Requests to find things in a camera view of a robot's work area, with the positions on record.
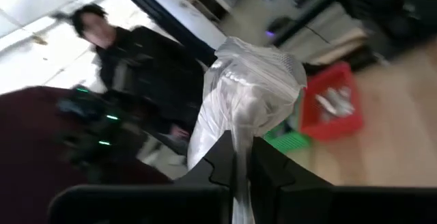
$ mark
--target purple light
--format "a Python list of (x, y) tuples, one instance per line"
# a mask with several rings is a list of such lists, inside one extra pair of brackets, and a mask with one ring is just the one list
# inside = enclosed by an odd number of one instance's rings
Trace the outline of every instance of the purple light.
[(274, 33), (270, 32), (270, 31), (266, 31), (266, 35), (267, 35), (268, 37), (273, 37), (273, 36), (274, 36)]

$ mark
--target person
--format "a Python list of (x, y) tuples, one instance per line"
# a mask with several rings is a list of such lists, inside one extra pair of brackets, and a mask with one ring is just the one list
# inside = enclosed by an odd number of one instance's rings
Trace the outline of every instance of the person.
[(154, 110), (148, 124), (155, 131), (177, 139), (190, 136), (202, 103), (204, 73), (181, 44), (146, 27), (130, 31), (113, 26), (96, 4), (78, 9), (72, 24), (79, 37), (94, 45), (108, 90), (146, 98)]

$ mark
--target maroon cloth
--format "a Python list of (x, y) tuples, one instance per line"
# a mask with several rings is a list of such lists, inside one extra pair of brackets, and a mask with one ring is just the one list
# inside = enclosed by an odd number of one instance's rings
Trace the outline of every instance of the maroon cloth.
[[(73, 117), (57, 110), (57, 101), (67, 94), (66, 89), (32, 87), (0, 96), (2, 223), (44, 224), (56, 194), (86, 183), (85, 176), (65, 161), (66, 147), (54, 142), (63, 130), (81, 129)], [(119, 172), (127, 184), (171, 182), (138, 160)]]

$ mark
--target white plastic bag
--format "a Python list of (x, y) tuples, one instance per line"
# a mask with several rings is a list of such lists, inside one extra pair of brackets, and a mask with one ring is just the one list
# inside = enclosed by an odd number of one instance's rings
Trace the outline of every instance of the white plastic bag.
[(237, 154), (234, 223), (251, 223), (246, 162), (253, 137), (264, 135), (291, 114), (307, 78), (302, 64), (291, 55), (237, 38), (228, 38), (216, 56), (205, 74), (203, 104), (188, 148), (188, 168), (230, 130)]

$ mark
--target green crate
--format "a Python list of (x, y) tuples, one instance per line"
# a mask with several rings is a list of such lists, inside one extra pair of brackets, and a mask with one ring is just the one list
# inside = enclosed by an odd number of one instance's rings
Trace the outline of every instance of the green crate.
[[(296, 127), (298, 127), (298, 123), (299, 123), (300, 103), (303, 95), (304, 93), (303, 91), (301, 91), (296, 103), (294, 104), (295, 107), (294, 112), (291, 115), (293, 126)], [(292, 131), (277, 137), (276, 133), (279, 130), (283, 130), (283, 126), (285, 122), (286, 121), (281, 122), (278, 126), (276, 126), (271, 131), (267, 132), (264, 135), (264, 139), (267, 141), (267, 143), (269, 143), (270, 145), (272, 145), (274, 148), (276, 148), (278, 151), (282, 153), (287, 153), (291, 150), (296, 150), (296, 149), (310, 146), (311, 137), (308, 137), (296, 131)]]
[(305, 148), (310, 145), (311, 138), (299, 132), (292, 131), (287, 134), (276, 137), (276, 132), (282, 130), (284, 123), (279, 124), (271, 131), (264, 135), (264, 139), (282, 153), (287, 153), (291, 150)]

